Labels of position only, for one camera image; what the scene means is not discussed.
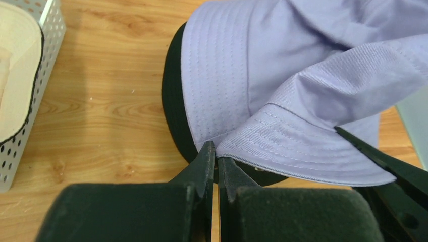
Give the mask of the beige bucket hat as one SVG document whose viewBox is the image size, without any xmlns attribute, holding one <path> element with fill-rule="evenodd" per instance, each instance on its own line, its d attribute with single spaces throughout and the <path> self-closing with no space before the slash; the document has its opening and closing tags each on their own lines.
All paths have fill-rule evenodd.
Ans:
<svg viewBox="0 0 428 242">
<path fill-rule="evenodd" d="M 171 137 L 181 156 L 190 164 L 196 158 L 198 152 L 188 125 L 182 91 L 181 50 L 186 24 L 187 22 L 178 28 L 169 45 L 164 65 L 161 96 L 162 107 Z M 248 90 L 247 95 L 248 112 L 253 115 L 261 109 L 262 104 L 251 104 L 251 96 Z M 242 162 L 236 161 L 236 164 L 262 187 L 277 184 L 289 178 L 265 170 L 258 170 Z"/>
</svg>

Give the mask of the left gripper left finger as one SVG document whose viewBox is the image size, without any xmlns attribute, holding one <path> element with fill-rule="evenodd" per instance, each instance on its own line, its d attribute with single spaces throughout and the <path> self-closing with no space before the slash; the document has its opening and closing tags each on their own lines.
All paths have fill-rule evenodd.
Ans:
<svg viewBox="0 0 428 242">
<path fill-rule="evenodd" d="M 37 241 L 210 241 L 215 146 L 167 183 L 72 184 L 54 200 Z"/>
</svg>

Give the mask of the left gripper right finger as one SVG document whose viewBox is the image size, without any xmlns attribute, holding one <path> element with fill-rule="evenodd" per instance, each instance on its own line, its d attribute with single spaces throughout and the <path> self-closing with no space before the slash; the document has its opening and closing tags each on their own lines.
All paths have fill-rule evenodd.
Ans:
<svg viewBox="0 0 428 242">
<path fill-rule="evenodd" d="M 383 241 L 354 190 L 264 188 L 230 158 L 218 160 L 222 241 Z"/>
</svg>

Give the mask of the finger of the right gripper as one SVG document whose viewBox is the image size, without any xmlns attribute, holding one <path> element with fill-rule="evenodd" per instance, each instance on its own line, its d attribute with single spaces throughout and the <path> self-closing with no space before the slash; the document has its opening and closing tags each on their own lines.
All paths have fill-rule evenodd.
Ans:
<svg viewBox="0 0 428 242">
<path fill-rule="evenodd" d="M 385 241 L 427 241 L 427 185 L 355 187 L 369 203 Z"/>
<path fill-rule="evenodd" d="M 394 158 L 371 146 L 343 128 L 335 127 L 337 134 L 350 142 L 360 153 L 364 154 L 383 170 L 396 177 L 400 185 L 416 200 L 427 200 L 427 171 L 402 160 Z"/>
</svg>

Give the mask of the lavender bucket hat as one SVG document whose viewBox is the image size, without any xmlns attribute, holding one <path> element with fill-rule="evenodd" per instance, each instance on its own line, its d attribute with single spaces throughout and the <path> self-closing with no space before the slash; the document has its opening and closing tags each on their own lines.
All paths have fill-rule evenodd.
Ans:
<svg viewBox="0 0 428 242">
<path fill-rule="evenodd" d="M 212 1 L 181 44 L 187 123 L 276 174 L 354 187 L 391 183 L 335 130 L 376 146 L 379 114 L 427 85 L 427 1 Z"/>
</svg>

